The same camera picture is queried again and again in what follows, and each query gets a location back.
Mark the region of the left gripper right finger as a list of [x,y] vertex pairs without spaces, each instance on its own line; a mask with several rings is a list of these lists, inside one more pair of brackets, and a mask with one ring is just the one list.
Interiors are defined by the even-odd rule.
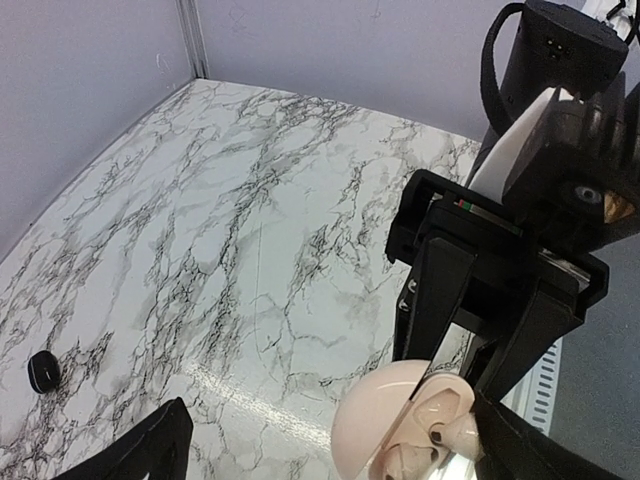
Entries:
[[565,449],[499,401],[476,395],[472,412],[483,456],[479,480],[616,480],[617,475]]

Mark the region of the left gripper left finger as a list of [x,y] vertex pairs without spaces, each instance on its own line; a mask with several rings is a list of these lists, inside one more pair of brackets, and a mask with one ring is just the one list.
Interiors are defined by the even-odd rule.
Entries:
[[192,433],[191,416],[183,399],[176,397],[55,480],[184,479]]

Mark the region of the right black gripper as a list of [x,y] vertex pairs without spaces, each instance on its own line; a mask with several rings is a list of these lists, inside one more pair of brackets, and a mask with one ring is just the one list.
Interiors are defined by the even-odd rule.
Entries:
[[559,261],[503,207],[428,170],[412,174],[385,254],[410,272],[396,302],[393,359],[430,360],[451,325],[475,334],[460,374],[502,399],[608,293],[592,255]]

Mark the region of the white earbud charging case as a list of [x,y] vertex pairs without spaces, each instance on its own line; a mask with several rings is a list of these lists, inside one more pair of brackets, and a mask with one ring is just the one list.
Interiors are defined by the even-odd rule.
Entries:
[[341,479],[427,479],[454,454],[429,431],[472,412],[475,394],[457,374],[427,374],[424,360],[392,362],[365,375],[340,402],[331,455]]

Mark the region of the black earbud charging case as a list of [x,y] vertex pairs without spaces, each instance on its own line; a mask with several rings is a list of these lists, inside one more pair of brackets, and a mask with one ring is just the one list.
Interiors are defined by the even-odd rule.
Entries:
[[29,382],[38,394],[56,390],[61,383],[61,370],[57,358],[47,350],[30,357],[27,364]]

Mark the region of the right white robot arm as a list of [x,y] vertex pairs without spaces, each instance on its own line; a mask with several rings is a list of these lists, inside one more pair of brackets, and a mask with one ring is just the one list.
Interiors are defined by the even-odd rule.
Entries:
[[506,5],[488,30],[489,129],[465,185],[415,172],[386,254],[409,266],[393,357],[411,402],[502,399],[608,291],[595,252],[639,231],[639,93],[623,64],[639,5]]

